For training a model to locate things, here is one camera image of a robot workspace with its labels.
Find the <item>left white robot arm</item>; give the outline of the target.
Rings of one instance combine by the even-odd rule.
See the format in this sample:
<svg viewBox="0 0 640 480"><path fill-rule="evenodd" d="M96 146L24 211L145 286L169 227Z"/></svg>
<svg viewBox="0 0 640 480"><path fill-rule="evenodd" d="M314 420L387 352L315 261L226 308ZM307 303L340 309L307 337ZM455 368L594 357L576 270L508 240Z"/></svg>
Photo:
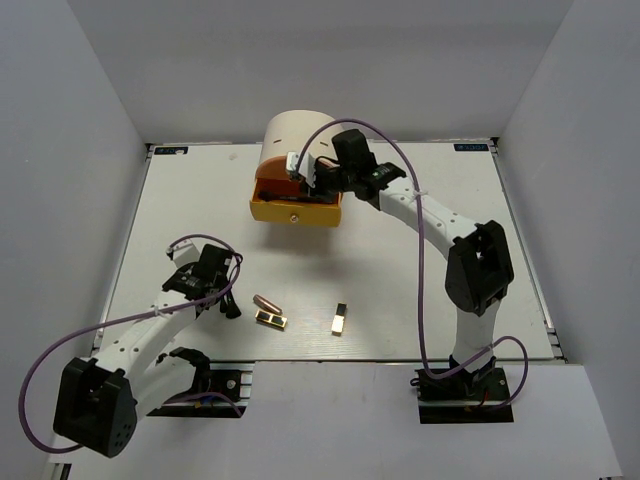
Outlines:
<svg viewBox="0 0 640 480"><path fill-rule="evenodd" d="M176 261L144 319L88 359L63 369L54 432L107 458L119 455L137 423L170 400L199 399L211 387L210 359L181 347L177 335L203 312L236 316L231 285L242 257L205 245L193 261Z"/></svg>

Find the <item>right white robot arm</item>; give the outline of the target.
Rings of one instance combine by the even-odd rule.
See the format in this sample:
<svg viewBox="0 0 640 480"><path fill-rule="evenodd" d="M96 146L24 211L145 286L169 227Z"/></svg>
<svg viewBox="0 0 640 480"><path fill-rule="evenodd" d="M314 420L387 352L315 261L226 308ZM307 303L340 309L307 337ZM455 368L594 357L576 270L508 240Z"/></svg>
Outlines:
<svg viewBox="0 0 640 480"><path fill-rule="evenodd" d="M289 167L312 195L351 193L376 210L414 230L419 249L432 245L446 261L445 291L456 308L456 334L449 367L424 372L433 384L472 399L484 391L495 368L497 313L514 269L504 228L496 221L478 223L445 207L419 186L406 154L400 165L380 163L358 129L331 139L332 159L302 149Z"/></svg>

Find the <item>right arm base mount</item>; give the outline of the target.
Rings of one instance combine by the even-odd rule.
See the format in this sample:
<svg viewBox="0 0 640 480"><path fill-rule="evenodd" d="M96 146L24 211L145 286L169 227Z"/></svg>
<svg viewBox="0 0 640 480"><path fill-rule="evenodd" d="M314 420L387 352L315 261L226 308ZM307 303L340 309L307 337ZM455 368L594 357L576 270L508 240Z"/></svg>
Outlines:
<svg viewBox="0 0 640 480"><path fill-rule="evenodd" d="M506 424L514 422L510 390L503 368L494 368L468 390L458 376L434 380L416 370L410 380L424 425Z"/></svg>

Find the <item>round beige orange organizer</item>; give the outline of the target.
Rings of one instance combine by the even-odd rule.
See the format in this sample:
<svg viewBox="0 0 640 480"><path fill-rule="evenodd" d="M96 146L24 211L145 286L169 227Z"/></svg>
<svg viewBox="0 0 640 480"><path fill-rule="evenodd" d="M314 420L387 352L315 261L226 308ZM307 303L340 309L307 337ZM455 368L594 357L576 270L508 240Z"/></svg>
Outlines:
<svg viewBox="0 0 640 480"><path fill-rule="evenodd" d="M269 121L249 202L254 220L327 228L340 224L342 195L312 193L315 162L331 164L336 158L331 140L343 128L321 129L332 120L318 111L289 110Z"/></svg>

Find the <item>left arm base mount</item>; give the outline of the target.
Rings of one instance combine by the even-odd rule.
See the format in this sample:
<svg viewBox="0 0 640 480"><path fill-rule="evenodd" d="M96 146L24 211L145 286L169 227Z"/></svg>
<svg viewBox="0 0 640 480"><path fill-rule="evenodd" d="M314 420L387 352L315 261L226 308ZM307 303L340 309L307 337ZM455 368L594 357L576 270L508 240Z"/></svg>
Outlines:
<svg viewBox="0 0 640 480"><path fill-rule="evenodd" d="M254 366L254 363L212 363L204 385L195 394L191 391L179 394L149 416L238 419L248 406Z"/></svg>

